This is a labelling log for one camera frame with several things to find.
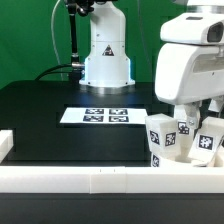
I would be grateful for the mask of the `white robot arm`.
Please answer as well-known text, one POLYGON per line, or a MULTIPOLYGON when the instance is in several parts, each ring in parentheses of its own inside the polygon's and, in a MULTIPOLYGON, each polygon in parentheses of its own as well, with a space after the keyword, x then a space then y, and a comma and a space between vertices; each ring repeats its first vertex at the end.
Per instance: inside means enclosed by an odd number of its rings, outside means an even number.
MULTIPOLYGON (((224 104, 224 0, 172 1, 187 11, 161 27, 155 93, 162 102, 182 105, 187 126, 196 129, 202 101, 210 99, 213 111, 224 104)), ((80 84, 101 93, 133 85, 124 15, 112 2, 95 0, 90 24, 91 51, 80 84)))

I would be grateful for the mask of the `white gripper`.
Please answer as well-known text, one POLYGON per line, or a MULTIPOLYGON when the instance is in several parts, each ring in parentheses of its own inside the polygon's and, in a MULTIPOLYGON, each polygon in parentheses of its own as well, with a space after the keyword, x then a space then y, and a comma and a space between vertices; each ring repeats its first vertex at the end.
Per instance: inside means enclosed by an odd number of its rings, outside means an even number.
POLYGON ((160 37, 165 44, 158 55, 155 93, 176 105, 175 119, 196 130, 201 103, 195 101, 215 97, 208 110, 219 113, 224 107, 224 15, 183 13, 162 25, 160 37))

